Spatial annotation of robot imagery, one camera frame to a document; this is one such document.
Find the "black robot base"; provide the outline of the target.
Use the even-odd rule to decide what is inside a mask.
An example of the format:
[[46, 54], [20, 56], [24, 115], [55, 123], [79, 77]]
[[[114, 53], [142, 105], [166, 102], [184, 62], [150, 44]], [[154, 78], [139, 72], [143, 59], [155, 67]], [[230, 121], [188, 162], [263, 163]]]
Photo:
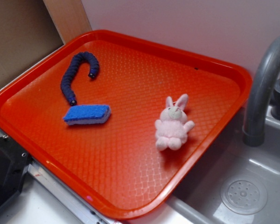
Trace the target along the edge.
[[21, 194], [31, 156], [8, 135], [0, 137], [0, 211]]

